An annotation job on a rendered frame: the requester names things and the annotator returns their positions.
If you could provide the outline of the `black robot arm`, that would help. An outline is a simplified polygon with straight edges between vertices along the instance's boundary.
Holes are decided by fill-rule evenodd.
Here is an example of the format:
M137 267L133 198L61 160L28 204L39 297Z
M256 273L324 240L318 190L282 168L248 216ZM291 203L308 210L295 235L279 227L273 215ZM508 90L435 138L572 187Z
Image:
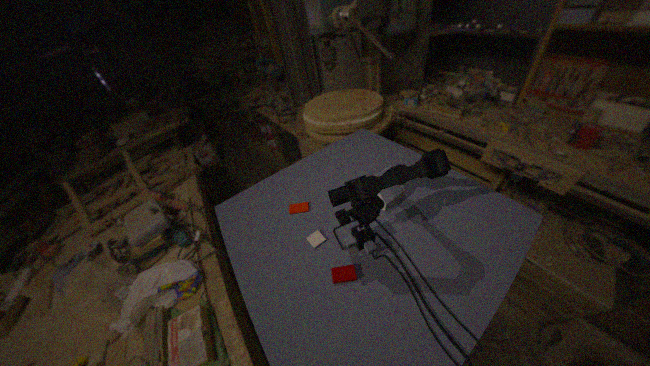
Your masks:
M373 199L382 189L394 185L403 185L406 181L415 178L437 178L445 176L451 170L447 155L444 150L434 149L423 154L415 165L407 167L398 165L390 167L382 176L366 175L345 182L345 186L328 191L333 207L350 202L351 204L365 204L364 207L356 208L356 216L361 218L365 225L376 220L380 214L378 206L369 206L368 202ZM355 181L356 180L356 181ZM353 182L354 181L354 182Z

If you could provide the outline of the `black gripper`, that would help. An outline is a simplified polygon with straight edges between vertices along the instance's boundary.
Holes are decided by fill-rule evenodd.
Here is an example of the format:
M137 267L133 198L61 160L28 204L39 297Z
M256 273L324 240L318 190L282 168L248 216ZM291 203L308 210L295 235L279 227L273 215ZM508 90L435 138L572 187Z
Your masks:
M350 216L353 218L353 220L355 222L359 221L359 224L363 223L361 218L360 217L358 218L356 216L356 208L359 207L359 206L364 207L365 204L367 204L367 203L360 204L360 205L357 205L357 204L352 205L351 204L351 206L352 206L351 210L346 211L345 209L342 209L340 211L337 211L335 213L335 216L336 216L338 222L340 223L340 225L345 226L345 225L350 224L351 223ZM369 206L378 206L380 209L384 208L384 206L385 206L384 202L377 195L374 196L373 199L371 199L368 204L369 204Z

